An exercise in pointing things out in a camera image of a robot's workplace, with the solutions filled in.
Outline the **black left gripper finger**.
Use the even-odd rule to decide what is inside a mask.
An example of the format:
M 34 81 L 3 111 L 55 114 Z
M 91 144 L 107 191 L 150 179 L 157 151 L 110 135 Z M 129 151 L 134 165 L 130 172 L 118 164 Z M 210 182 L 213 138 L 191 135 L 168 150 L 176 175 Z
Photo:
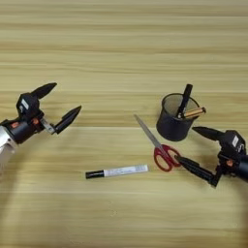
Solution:
M 31 92 L 31 96 L 35 99 L 42 99 L 46 96 L 55 86 L 57 85 L 56 82 L 50 82 L 44 84 Z
M 76 108 L 71 109 L 69 112 L 67 112 L 62 117 L 61 121 L 55 125 L 55 133 L 60 134 L 69 125 L 71 125 L 76 119 L 76 117 L 78 116 L 80 110 L 81 110 L 81 106 L 78 106 Z

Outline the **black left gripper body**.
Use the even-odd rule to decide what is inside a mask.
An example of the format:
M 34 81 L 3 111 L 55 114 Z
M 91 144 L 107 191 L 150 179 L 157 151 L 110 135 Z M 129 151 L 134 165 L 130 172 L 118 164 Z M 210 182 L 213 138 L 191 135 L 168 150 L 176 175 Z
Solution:
M 55 133 L 55 127 L 44 119 L 44 113 L 39 110 L 36 114 L 21 114 L 13 120 L 4 120 L 0 123 L 10 133 L 11 138 L 17 143 L 24 143 L 33 135 L 47 130 L 49 133 Z

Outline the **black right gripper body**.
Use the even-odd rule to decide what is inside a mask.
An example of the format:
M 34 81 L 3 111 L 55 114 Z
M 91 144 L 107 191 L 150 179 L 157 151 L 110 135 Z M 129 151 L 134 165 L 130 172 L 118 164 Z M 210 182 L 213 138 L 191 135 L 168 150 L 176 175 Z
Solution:
M 227 155 L 220 152 L 218 158 L 219 165 L 209 182 L 211 186 L 216 187 L 222 175 L 239 177 L 248 182 L 248 155 L 239 153 Z

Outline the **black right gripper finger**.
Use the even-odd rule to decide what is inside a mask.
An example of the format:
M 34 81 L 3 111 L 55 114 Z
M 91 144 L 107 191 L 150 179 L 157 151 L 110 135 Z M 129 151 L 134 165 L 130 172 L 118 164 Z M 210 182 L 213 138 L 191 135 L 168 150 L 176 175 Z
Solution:
M 221 141 L 225 138 L 225 134 L 216 129 L 198 126 L 198 127 L 194 127 L 193 130 L 197 132 L 198 134 L 202 135 L 203 137 L 210 139 L 210 140 Z
M 197 162 L 194 162 L 186 157 L 175 155 L 174 158 L 187 171 L 198 176 L 201 179 L 204 179 L 209 184 L 213 185 L 214 174 L 211 171 L 202 168 Z

